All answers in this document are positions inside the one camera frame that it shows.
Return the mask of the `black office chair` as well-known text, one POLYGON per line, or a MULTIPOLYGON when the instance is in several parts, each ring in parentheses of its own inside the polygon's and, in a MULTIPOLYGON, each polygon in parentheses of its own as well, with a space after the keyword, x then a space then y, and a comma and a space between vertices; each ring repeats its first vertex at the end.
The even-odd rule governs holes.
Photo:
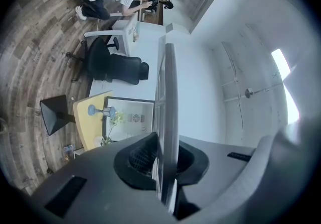
POLYGON ((73 58, 82 63, 81 69, 72 82, 77 82, 82 74, 97 81, 113 80, 124 81, 131 85, 138 85, 141 80, 149 77, 149 65, 139 57, 129 57, 119 54, 111 54, 109 49, 114 47, 119 49, 117 38, 112 44, 106 44, 102 38, 96 38, 90 47, 86 41, 82 41, 84 57, 78 57, 71 52, 66 53, 66 57, 73 58))

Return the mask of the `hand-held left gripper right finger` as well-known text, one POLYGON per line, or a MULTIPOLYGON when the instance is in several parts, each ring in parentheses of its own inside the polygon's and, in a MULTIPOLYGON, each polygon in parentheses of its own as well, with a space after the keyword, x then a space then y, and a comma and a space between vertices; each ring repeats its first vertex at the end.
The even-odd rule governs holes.
POLYGON ((209 159, 197 184, 180 185, 174 215, 181 221, 273 221, 298 198, 298 144, 286 134, 256 148, 184 138, 209 159))

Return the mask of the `colourful small packet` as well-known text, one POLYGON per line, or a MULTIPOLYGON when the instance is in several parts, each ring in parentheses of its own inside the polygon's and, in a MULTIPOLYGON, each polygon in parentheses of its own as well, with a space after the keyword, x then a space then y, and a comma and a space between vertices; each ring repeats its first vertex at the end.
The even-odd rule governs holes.
POLYGON ((63 148, 63 156, 64 156, 64 160, 66 162, 69 162, 72 159, 74 159, 74 151, 75 151, 75 145, 74 144, 65 146, 63 148))

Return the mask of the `black mini fridge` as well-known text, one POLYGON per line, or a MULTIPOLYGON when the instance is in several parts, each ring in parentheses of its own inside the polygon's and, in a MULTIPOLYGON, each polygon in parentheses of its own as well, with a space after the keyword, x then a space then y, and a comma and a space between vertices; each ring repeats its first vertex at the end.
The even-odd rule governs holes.
MULTIPOLYGON (((110 138, 121 141, 130 137, 149 134, 153 125, 153 101, 134 100, 120 97, 107 97, 107 107, 124 113, 124 122, 113 128, 110 138)), ((109 120, 106 118, 106 136, 109 132, 109 120)))

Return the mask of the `black table base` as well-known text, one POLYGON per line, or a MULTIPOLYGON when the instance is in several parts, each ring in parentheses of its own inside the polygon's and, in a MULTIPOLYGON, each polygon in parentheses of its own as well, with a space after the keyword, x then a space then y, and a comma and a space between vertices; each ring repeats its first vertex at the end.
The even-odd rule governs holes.
POLYGON ((40 108, 49 136, 66 126, 68 123, 76 123, 75 117, 68 113, 66 95, 41 100, 40 108))

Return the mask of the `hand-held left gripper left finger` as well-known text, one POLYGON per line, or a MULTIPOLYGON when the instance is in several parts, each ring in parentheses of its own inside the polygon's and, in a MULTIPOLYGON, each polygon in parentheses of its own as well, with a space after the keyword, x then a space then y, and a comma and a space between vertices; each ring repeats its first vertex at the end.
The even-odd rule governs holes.
POLYGON ((153 190, 128 186, 116 174, 116 154, 150 135, 84 152, 47 178, 31 196, 49 224, 174 224, 153 190))

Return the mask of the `blue glass lamp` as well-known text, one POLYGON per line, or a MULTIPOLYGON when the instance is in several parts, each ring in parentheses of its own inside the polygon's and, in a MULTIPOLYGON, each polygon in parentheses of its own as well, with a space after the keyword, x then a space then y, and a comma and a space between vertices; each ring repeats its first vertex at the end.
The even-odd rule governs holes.
POLYGON ((103 116, 109 117, 109 118, 115 118, 116 116, 116 109, 111 106, 111 107, 105 107, 104 109, 97 109, 95 105, 91 104, 88 107, 88 114, 90 116, 95 115, 96 113, 102 113, 103 116))

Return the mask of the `white desk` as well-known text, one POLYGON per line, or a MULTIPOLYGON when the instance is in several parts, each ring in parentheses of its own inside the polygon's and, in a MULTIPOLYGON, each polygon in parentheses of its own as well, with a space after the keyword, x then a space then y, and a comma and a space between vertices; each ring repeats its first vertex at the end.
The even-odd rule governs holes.
POLYGON ((138 13, 134 13, 128 20, 116 21, 116 29, 112 27, 112 30, 90 31, 84 33, 83 36, 85 38, 98 36, 114 36, 120 38, 123 42, 123 50, 121 50, 121 53, 130 56, 135 46, 134 39, 138 37, 138 24, 138 13))

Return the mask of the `brown wooden desk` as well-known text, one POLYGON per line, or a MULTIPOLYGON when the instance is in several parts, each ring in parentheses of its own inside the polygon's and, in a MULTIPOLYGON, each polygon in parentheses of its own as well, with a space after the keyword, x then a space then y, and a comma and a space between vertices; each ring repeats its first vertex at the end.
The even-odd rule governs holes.
POLYGON ((164 24, 164 8, 163 4, 159 3, 155 10, 141 10, 140 21, 150 24, 163 25, 164 24))

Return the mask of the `ceiling light panel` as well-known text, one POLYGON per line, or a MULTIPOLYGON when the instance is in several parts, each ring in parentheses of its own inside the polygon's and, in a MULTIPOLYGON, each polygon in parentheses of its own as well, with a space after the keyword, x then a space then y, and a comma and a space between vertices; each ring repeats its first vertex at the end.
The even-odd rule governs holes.
POLYGON ((280 49, 274 50, 273 52, 271 52, 271 55, 277 66, 278 72, 282 80, 283 88, 285 91, 286 105, 287 105, 287 122, 288 124, 292 124, 299 120, 299 111, 290 92, 288 91, 287 87, 284 84, 284 80, 290 75, 291 70, 283 52, 280 49))

